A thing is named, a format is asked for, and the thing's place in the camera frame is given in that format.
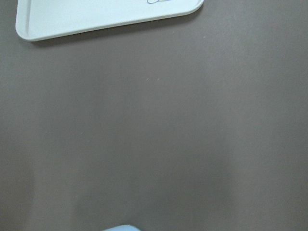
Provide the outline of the cream rabbit tray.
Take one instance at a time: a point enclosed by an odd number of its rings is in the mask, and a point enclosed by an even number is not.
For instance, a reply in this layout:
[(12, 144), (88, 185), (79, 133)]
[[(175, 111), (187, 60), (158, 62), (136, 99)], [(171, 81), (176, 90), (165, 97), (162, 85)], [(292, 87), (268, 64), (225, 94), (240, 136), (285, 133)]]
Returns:
[(41, 41), (94, 30), (178, 17), (197, 11), (202, 0), (20, 0), (15, 30)]

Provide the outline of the light blue cup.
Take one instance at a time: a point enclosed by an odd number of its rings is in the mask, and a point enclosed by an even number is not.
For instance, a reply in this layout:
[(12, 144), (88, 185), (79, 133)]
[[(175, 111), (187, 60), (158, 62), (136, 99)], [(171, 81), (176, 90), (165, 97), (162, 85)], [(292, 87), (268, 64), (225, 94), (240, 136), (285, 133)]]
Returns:
[(120, 226), (105, 229), (103, 231), (140, 231), (140, 229), (132, 225), (120, 225)]

